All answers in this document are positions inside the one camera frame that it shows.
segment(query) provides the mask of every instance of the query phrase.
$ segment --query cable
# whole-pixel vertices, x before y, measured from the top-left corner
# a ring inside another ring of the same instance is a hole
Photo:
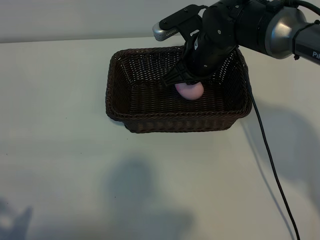
[[[282,0],[283,4],[288,7],[295,8],[297,6],[305,7],[320,16],[320,8],[310,2],[302,0]]]
[[[294,3],[301,6],[301,7],[305,7],[320,16],[320,8],[313,5],[312,3],[307,2],[307,1],[301,1],[301,0],[296,0],[296,1],[294,1]]]
[[[275,167],[275,164],[274,164],[274,160],[272,158],[271,151],[270,151],[270,148],[269,148],[269,145],[268,145],[268,142],[267,142],[267,137],[266,137],[266,133],[265,133],[265,130],[264,130],[264,126],[263,126],[263,123],[262,123],[262,120],[261,120],[261,117],[260,117],[260,113],[259,113],[256,101],[255,101],[254,95],[252,93],[252,88],[251,88],[251,85],[250,85],[249,81],[247,81],[247,85],[248,85],[249,94],[250,94],[250,97],[251,97],[251,100],[252,100],[252,104],[253,104],[256,116],[258,118],[258,121],[259,121],[259,125],[260,125],[260,128],[261,128],[263,141],[264,141],[264,144],[265,144],[265,147],[266,147],[266,151],[268,152],[268,156],[269,156],[269,159],[270,159],[270,163],[271,163],[271,167],[272,167],[272,171],[273,171],[273,174],[274,174],[274,178],[275,178],[276,184],[278,185],[278,188],[280,190],[283,202],[285,204],[285,208],[286,208],[286,210],[287,210],[287,212],[289,214],[289,217],[291,219],[292,225],[294,227],[296,238],[297,238],[297,240],[300,240],[299,231],[298,231],[295,219],[294,219],[294,217],[293,217],[293,215],[291,213],[291,210],[290,210],[289,204],[287,202],[285,193],[284,193],[284,191],[283,191],[283,189],[281,187],[281,184],[280,184],[280,181],[279,181],[279,178],[278,178],[278,175],[277,175],[277,171],[276,171],[276,167]]]

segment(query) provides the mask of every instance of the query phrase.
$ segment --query white wall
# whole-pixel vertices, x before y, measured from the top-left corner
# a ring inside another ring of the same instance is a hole
[[[190,4],[217,0],[0,0],[0,43],[152,36]]]

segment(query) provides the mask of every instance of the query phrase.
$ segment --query pink object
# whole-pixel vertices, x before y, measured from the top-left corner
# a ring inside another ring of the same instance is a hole
[[[187,100],[197,100],[204,94],[204,86],[201,82],[194,85],[187,85],[186,83],[179,83],[175,85],[178,93]]]

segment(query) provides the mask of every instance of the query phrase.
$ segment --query basket rim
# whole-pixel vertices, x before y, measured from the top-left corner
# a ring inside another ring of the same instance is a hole
[[[142,53],[163,53],[164,50],[169,52],[176,52],[183,48],[184,46],[171,46],[171,47],[154,47],[154,48],[130,48],[126,50],[120,50],[116,52],[110,61],[109,73],[107,79],[106,87],[106,114],[115,121],[143,121],[143,120],[167,120],[174,118],[175,120],[188,118],[230,118],[230,119],[239,119],[247,116],[252,109],[252,102],[249,96],[247,84],[246,88],[246,99],[245,105],[240,110],[230,110],[230,111],[199,111],[199,112],[153,112],[153,113],[121,113],[116,111],[116,109],[111,105],[112,94],[108,93],[108,90],[112,88],[113,79],[114,79],[114,66],[117,63],[117,60],[125,55],[132,54],[142,54]],[[235,49],[237,56],[244,61],[244,57],[238,48]],[[250,82],[248,75],[248,67],[245,64],[246,68],[246,77],[243,81]]]

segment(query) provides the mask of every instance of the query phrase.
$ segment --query dark brown wicker basket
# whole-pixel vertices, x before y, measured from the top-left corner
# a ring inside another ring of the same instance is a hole
[[[160,77],[181,58],[183,47],[128,49],[110,62],[106,114],[133,133],[207,132],[229,129],[252,109],[248,68],[236,49],[194,101],[175,87],[164,88]]]

